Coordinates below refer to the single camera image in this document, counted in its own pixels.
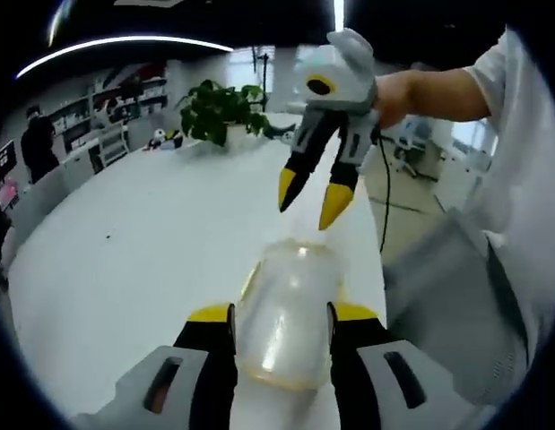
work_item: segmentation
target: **potted plant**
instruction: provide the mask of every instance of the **potted plant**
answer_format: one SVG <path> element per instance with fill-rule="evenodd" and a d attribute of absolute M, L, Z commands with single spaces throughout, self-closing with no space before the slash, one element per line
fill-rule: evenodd
<path fill-rule="evenodd" d="M 228 127 L 243 125 L 246 133 L 259 135 L 268 125 L 266 116 L 252 107 L 264 102 L 265 94 L 256 85 L 223 88 L 219 83 L 205 80 L 189 90 L 181 109 L 181 129 L 186 136 L 209 141 L 225 147 Z"/>

